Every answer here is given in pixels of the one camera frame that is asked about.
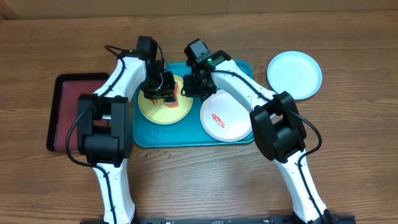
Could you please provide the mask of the red and green sponge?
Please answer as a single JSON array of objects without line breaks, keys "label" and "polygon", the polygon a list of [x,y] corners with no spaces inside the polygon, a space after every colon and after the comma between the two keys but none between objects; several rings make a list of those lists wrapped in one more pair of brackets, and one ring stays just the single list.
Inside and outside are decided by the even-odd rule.
[{"label": "red and green sponge", "polygon": [[168,108],[176,108],[179,106],[178,103],[178,82],[175,82],[175,87],[173,91],[173,95],[164,100],[164,105]]}]

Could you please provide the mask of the light blue plate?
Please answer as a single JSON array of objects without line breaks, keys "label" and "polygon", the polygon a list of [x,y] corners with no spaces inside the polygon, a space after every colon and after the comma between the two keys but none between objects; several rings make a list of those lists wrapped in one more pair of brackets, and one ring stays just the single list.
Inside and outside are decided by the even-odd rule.
[{"label": "light blue plate", "polygon": [[312,97],[322,85],[319,64],[309,55],[286,51],[276,55],[267,68],[267,81],[276,93],[288,92],[294,100]]}]

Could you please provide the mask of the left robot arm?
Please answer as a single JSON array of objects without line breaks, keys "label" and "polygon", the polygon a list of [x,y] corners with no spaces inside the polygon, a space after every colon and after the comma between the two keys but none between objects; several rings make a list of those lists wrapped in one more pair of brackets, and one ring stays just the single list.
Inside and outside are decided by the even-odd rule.
[{"label": "left robot arm", "polygon": [[129,190],[127,160],[134,144],[130,102],[140,88],[145,98],[174,102],[176,83],[166,71],[158,43],[140,36],[135,49],[106,45],[116,56],[116,68],[92,94],[77,102],[77,119],[70,132],[77,132],[78,152],[85,167],[94,170],[104,205],[102,223],[132,223],[136,207]]}]

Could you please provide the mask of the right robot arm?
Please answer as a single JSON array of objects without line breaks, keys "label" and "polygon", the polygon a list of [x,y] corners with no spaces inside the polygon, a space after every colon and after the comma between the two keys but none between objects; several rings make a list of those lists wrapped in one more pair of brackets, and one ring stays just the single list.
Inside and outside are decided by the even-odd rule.
[{"label": "right robot arm", "polygon": [[217,88],[229,93],[248,112],[257,148],[274,161],[289,190],[295,223],[333,223],[320,198],[307,164],[305,125],[294,99],[286,91],[274,93],[247,76],[224,51],[211,52],[200,39],[184,50],[192,72],[183,79],[185,96],[205,100]]}]

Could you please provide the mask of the yellow-green plate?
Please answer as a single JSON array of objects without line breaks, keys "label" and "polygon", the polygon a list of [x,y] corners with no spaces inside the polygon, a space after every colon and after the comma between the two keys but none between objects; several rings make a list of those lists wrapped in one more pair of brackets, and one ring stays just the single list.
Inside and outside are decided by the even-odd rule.
[{"label": "yellow-green plate", "polygon": [[173,124],[183,119],[190,111],[193,105],[193,98],[188,98],[181,95],[181,89],[183,88],[183,78],[174,75],[177,85],[177,101],[172,103],[172,107],[168,107],[164,104],[164,100],[160,99],[152,101],[144,98],[142,91],[138,95],[138,107],[141,113],[149,121],[155,124]]}]

